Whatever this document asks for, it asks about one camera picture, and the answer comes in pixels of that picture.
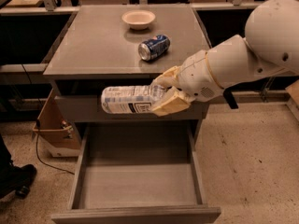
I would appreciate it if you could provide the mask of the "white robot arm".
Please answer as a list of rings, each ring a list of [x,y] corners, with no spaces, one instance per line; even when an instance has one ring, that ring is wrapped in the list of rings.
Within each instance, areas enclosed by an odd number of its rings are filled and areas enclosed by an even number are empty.
[[[299,1],[268,0],[251,12],[244,36],[200,50],[156,77],[152,83],[166,93],[151,112],[166,116],[219,96],[236,108],[231,87],[285,72],[299,73]]]

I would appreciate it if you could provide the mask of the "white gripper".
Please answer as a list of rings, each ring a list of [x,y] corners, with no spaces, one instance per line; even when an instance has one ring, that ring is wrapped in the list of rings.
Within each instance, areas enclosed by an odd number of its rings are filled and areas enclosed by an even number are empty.
[[[188,109],[194,100],[207,102],[221,96],[223,88],[215,82],[207,62],[207,52],[200,50],[181,67],[173,66],[153,79],[152,86],[169,90],[150,111],[159,117],[166,116]]]

